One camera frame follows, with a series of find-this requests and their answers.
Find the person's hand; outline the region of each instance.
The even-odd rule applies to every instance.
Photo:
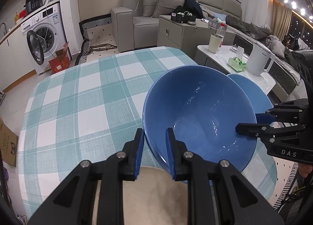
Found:
[[[308,174],[310,174],[312,172],[312,170],[313,170],[312,165],[306,165],[306,164],[299,163],[299,173],[304,178],[306,178],[308,176]]]

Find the faucet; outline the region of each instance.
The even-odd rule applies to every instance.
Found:
[[[4,30],[5,30],[4,35],[5,35],[5,34],[7,34],[7,26],[6,26],[6,24],[5,24],[5,23],[0,24],[0,28],[1,28],[1,26],[2,26],[3,24],[4,24]]]

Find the sofa armrest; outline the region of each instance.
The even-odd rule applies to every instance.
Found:
[[[124,7],[111,9],[112,32],[120,52],[134,50],[133,11]]]

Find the blue bowl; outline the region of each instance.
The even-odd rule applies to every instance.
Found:
[[[256,123],[248,97],[229,77],[204,66],[181,66],[154,82],[142,120],[148,145],[168,173],[165,131],[169,127],[189,151],[212,162],[227,159],[239,171],[256,147],[256,138],[235,131],[239,122]]]
[[[266,110],[273,108],[270,99],[256,83],[238,74],[229,74],[227,76],[234,80],[245,92],[256,114],[265,113]]]

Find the white cabinet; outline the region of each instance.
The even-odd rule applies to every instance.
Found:
[[[0,87],[2,90],[22,77],[16,63],[16,59],[12,54],[12,46],[13,44],[9,46],[9,42],[7,40],[2,42],[0,45]]]
[[[15,57],[18,69],[21,75],[24,76],[28,72],[35,69],[35,61],[29,51],[26,36],[23,36],[21,27],[16,29],[9,37],[11,53]]]

